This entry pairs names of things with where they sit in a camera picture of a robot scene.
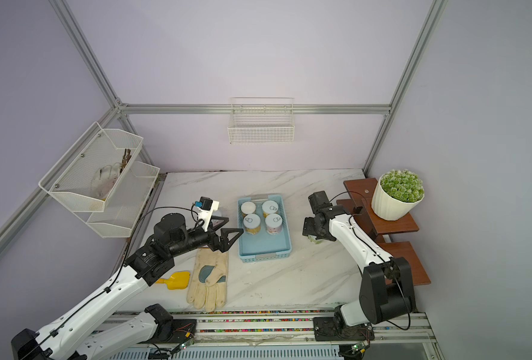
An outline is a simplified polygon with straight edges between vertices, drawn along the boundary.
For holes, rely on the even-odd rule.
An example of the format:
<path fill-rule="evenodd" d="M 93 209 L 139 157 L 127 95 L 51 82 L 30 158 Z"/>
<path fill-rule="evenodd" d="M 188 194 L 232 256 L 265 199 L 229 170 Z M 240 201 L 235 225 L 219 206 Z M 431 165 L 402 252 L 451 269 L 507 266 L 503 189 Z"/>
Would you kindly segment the orange can pull tab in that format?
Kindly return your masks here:
<path fill-rule="evenodd" d="M 247 233 L 256 235 L 261 230 L 261 218 L 257 214 L 248 214 L 243 218 L 243 226 Z"/>

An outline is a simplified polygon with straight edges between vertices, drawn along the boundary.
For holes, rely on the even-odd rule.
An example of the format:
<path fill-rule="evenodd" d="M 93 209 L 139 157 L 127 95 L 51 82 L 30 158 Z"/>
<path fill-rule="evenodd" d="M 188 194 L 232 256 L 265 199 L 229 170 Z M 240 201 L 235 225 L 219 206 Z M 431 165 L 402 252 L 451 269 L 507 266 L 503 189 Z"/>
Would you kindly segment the pink can pull tab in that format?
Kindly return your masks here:
<path fill-rule="evenodd" d="M 269 214 L 264 223 L 268 234 L 276 235 L 282 232 L 283 218 L 279 214 Z"/>

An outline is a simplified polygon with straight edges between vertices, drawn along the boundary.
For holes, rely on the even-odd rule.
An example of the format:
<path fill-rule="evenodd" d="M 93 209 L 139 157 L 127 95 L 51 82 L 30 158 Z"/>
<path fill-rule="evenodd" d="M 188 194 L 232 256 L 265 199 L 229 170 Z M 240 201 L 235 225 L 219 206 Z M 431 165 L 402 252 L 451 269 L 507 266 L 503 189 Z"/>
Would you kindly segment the yellow can pull tab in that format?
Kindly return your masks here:
<path fill-rule="evenodd" d="M 272 199 L 268 199 L 263 202 L 261 210 L 264 218 L 267 218 L 269 215 L 275 215 L 279 213 L 279 204 Z"/>

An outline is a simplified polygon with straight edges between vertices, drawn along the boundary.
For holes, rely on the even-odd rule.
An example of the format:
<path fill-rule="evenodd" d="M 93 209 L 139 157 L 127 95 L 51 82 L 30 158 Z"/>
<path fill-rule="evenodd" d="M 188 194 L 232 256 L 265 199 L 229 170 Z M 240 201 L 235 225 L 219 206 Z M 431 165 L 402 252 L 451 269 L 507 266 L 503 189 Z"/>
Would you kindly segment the green can pull tab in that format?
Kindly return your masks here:
<path fill-rule="evenodd" d="M 307 237 L 313 244 L 315 245 L 319 245 L 322 243 L 322 240 L 321 239 L 318 239 L 317 237 L 315 237 L 314 235 L 309 235 Z"/>

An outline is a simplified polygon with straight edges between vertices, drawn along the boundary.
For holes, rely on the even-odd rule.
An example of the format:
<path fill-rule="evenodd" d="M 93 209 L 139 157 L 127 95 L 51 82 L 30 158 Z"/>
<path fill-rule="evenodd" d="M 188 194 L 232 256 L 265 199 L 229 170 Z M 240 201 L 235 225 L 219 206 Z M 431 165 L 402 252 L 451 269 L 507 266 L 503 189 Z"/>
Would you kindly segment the pink can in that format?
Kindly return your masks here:
<path fill-rule="evenodd" d="M 212 214 L 212 221 L 220 221 L 222 220 L 222 212 L 218 209 L 213 212 Z"/>

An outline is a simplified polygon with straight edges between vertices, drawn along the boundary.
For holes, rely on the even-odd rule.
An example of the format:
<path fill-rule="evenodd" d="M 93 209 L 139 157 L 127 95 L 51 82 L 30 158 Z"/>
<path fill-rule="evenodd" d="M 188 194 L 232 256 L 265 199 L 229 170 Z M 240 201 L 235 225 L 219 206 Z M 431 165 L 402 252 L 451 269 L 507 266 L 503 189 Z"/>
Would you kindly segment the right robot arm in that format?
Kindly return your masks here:
<path fill-rule="evenodd" d="M 304 219 L 303 235 L 339 242 L 361 272 L 358 299 L 337 308 L 337 322 L 348 327 L 391 323 L 416 309 L 413 273 L 403 257 L 382 249 L 355 222 L 343 206 L 333 204 L 326 192 L 308 196 L 313 212 Z"/>

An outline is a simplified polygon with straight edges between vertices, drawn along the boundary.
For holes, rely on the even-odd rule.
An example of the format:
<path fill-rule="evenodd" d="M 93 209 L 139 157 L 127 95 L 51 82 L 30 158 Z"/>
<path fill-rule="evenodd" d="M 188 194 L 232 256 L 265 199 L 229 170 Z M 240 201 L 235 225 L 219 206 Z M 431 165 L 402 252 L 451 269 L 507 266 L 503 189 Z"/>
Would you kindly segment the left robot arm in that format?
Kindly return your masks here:
<path fill-rule="evenodd" d="M 115 275 L 63 316 L 34 331 L 24 329 L 11 341 L 15 359 L 106 359 L 134 344 L 166 342 L 183 335 L 174 318 L 160 304 L 152 304 L 137 318 L 104 331 L 92 333 L 131 298 L 154 285 L 174 267 L 174 259 L 199 248 L 227 252 L 243 234 L 227 228 L 228 218 L 215 218 L 202 211 L 199 222 L 186 228 L 179 213 L 162 217 L 153 234 Z M 213 221 L 219 221 L 214 227 Z"/>

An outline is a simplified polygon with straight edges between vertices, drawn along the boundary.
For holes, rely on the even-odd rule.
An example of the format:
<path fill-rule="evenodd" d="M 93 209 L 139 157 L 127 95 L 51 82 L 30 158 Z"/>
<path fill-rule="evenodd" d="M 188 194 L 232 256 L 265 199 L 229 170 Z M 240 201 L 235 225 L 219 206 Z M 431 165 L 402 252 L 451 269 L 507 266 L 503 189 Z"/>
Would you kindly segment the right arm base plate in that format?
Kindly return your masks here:
<path fill-rule="evenodd" d="M 373 341 L 375 334 L 370 324 L 348 326 L 333 317 L 313 318 L 316 341 Z"/>

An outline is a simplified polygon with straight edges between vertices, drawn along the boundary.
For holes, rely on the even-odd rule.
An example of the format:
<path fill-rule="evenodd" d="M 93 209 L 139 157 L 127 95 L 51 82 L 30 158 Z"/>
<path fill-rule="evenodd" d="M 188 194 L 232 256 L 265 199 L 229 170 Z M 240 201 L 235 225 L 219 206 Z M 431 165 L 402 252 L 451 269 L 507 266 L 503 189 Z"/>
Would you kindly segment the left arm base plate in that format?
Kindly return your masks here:
<path fill-rule="evenodd" d="M 156 327 L 153 336 L 147 340 L 150 344 L 182 344 L 195 336 L 196 319 L 173 319 L 162 322 Z"/>

